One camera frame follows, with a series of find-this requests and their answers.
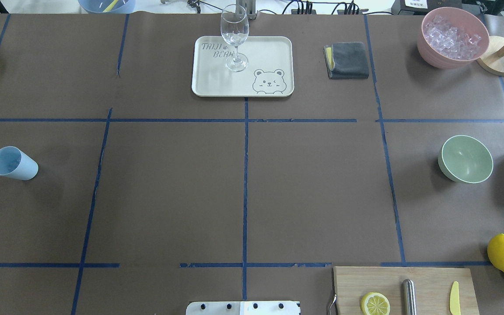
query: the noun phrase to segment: wooden base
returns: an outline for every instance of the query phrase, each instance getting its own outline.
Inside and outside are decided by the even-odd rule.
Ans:
[[[478,64],[485,70],[498,76],[504,76],[504,56],[498,57],[496,52],[504,46],[504,37],[490,36],[490,46],[478,59]]]

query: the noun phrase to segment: light blue cup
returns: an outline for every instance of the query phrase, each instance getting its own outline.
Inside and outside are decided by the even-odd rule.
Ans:
[[[491,176],[494,160],[480,140],[458,135],[446,140],[442,146],[438,166],[455,182],[477,184]]]
[[[88,13],[104,13],[104,9],[112,3],[112,0],[78,0],[80,6]],[[119,0],[114,9],[109,13],[119,13],[119,14],[130,14],[133,12],[134,7],[136,6],[136,0],[125,0],[126,4],[124,4],[123,0]]]
[[[0,149],[0,176],[28,181],[38,173],[38,164],[14,146]]]

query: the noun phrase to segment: metal cylinder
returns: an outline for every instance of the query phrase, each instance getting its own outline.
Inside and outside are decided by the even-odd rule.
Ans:
[[[410,279],[405,279],[402,283],[404,293],[404,314],[417,315],[416,309],[416,286]]]

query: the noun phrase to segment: cutting board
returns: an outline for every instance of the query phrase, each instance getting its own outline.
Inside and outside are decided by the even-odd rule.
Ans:
[[[368,292],[380,292],[390,301],[390,315],[402,315],[405,279],[415,283],[418,314],[451,315],[450,287],[458,281],[462,315],[480,315],[470,269],[419,267],[334,267],[338,314],[362,315],[362,297]]]

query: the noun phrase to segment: gray towel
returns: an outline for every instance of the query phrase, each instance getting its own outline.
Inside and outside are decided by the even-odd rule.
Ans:
[[[331,79],[368,78],[367,56],[362,42],[336,42],[324,46],[324,56]]]

